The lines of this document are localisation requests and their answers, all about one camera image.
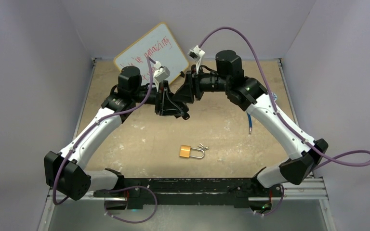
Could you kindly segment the silver key bunch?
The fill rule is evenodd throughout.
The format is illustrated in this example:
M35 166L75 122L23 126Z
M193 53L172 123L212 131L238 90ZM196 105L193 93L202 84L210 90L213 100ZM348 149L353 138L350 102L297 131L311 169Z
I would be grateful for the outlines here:
M202 149L202 150L204 150L204 151L209 150L209 147L208 147L208 146L205 146L205 145L203 145L203 144L201 144L201 143L199 144L198 148L200 148L200 149Z

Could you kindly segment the blue cable lock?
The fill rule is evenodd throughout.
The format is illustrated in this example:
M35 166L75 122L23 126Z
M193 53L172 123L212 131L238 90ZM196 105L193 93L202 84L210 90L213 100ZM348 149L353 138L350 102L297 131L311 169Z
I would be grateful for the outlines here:
M247 114L248 117L248 123L249 123L249 135L252 133L252 118L250 114Z

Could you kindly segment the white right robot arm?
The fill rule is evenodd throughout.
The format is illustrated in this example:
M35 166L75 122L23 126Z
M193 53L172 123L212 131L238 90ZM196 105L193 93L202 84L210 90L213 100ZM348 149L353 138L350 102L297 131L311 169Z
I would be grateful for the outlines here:
M257 79L244 75L242 59L232 50L216 54L216 70L197 71L195 65L185 74L174 101L193 103L205 92L225 92L228 100L258 120L281 144L288 159L273 167L264 167L253 178L252 192L262 196L270 187L289 182L299 185L321 161L328 143L316 140L300 129L277 105L273 96Z

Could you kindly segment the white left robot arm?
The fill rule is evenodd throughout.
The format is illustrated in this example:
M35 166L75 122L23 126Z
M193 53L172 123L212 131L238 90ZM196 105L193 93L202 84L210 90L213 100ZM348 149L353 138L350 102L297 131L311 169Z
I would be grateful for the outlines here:
M58 192L75 201L90 191L104 190L113 197L123 194L124 176L120 172L109 168L87 172L85 168L105 139L144 104L154 105L161 116L189 118L187 106L171 98L168 68L156 64L151 72L151 80L143 85L138 67L124 67L88 126L66 147L45 155L45 178L52 188L54 204L62 203L56 199Z

